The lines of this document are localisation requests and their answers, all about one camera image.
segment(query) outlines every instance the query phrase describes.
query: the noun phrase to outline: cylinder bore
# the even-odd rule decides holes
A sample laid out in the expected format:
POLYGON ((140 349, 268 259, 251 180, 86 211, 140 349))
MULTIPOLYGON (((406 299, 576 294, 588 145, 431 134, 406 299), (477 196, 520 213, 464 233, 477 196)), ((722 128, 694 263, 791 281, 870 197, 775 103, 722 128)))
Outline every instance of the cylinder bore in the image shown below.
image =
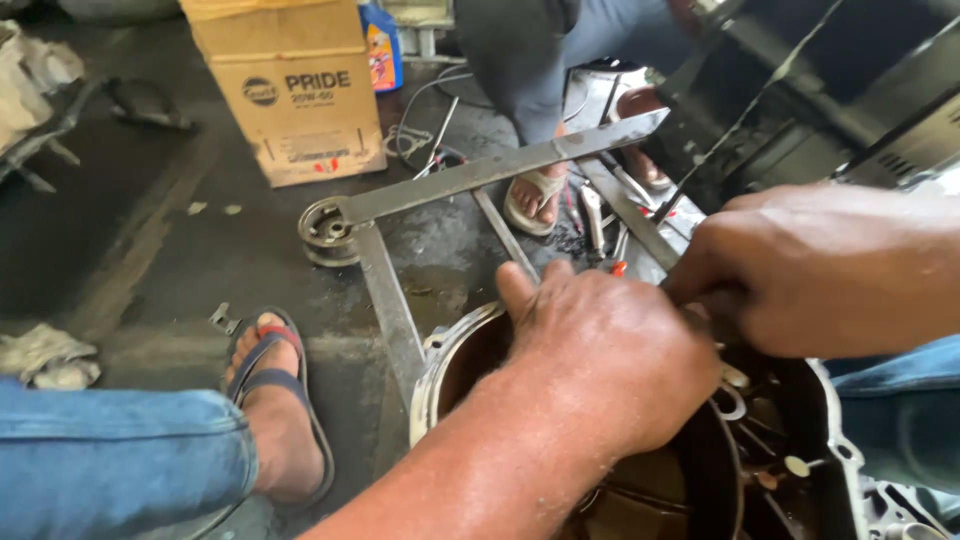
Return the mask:
MULTIPOLYGON (((431 424, 443 419, 478 380, 506 360, 514 339, 501 312, 462 335, 430 384, 437 395, 431 424)), ((586 493, 557 538, 733 539, 742 518, 739 461, 715 406, 704 405, 666 448, 621 460, 586 493)))
POLYGON ((297 225, 303 252, 314 264, 340 268, 356 264, 360 257, 353 243, 352 227, 346 225, 337 206, 346 197, 330 197, 310 205, 297 225))

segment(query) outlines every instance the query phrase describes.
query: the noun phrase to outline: metal pulley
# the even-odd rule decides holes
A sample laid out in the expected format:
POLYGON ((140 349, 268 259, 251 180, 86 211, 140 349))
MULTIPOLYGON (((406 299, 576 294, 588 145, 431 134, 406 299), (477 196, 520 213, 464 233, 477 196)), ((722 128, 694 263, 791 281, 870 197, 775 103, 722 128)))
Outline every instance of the metal pulley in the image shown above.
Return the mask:
POLYGON ((346 225, 338 204, 347 197, 330 197, 310 205, 300 217, 297 230, 303 252, 314 264, 340 268, 356 264, 360 257, 353 244, 352 227, 346 225))

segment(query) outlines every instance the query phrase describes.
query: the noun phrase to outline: cloth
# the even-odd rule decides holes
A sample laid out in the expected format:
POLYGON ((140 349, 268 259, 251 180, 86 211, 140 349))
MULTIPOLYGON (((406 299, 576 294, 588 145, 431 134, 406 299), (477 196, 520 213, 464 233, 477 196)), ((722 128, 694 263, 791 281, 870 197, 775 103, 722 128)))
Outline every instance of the cloth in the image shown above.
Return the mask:
POLYGON ((100 377, 100 366, 81 359, 97 348, 40 323, 19 336, 0 335, 0 374, 15 375, 38 388, 80 390, 100 377))
POLYGON ((824 365, 843 432, 866 459, 863 474, 960 495, 960 335, 824 365))
POLYGON ((0 378, 0 538, 130 538, 239 503, 256 473, 246 417, 216 392, 0 378))
POLYGON ((477 84, 521 145, 553 138, 565 70, 612 57, 673 73, 692 49, 666 0, 582 0, 565 32, 563 0, 456 0, 457 37, 477 84))

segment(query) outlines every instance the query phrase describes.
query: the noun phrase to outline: white sandal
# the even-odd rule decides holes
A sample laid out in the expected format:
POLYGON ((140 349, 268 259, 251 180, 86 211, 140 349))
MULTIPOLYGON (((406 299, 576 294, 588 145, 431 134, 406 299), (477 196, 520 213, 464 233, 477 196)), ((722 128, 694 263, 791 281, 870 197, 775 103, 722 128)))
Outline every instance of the white sandal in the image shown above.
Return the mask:
POLYGON ((503 215, 507 218, 507 221, 514 227, 533 236, 547 236, 553 233, 554 227, 557 226, 557 219, 560 218, 560 213, 557 212, 553 223, 543 223, 537 218, 537 213, 540 213, 543 207, 546 206, 550 197, 553 197, 564 189, 566 176, 567 175, 564 174, 560 178, 550 178, 539 171, 530 171, 514 178, 514 180, 510 182, 510 189, 507 190, 507 200, 503 205, 503 215), (540 204, 537 206, 537 213, 535 213, 532 218, 526 216, 524 209, 520 207, 520 203, 514 198, 514 185, 516 184, 516 180, 520 178, 535 185, 537 189, 540 190, 540 204))

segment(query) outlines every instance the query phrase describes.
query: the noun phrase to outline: man's right hand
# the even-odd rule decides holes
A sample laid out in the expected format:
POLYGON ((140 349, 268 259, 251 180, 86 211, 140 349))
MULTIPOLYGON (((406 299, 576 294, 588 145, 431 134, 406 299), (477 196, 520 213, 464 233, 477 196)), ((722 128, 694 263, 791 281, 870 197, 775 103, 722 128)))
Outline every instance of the man's right hand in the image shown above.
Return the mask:
POLYGON ((825 185, 739 197, 662 286, 772 356, 904 352, 960 331, 960 200, 825 185))

